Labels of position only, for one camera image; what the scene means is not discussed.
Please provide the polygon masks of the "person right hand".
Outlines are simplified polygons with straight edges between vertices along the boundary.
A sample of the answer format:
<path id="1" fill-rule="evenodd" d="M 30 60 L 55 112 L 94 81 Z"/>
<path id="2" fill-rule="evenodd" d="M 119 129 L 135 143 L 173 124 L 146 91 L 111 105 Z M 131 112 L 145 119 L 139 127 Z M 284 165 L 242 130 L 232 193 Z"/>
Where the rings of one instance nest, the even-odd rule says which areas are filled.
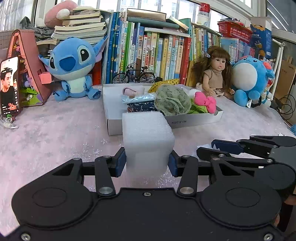
<path id="1" fill-rule="evenodd" d="M 274 221 L 274 226 L 280 231 L 286 231 L 294 206 L 295 196 L 288 197 L 288 199 L 282 203 L 281 210 Z"/>

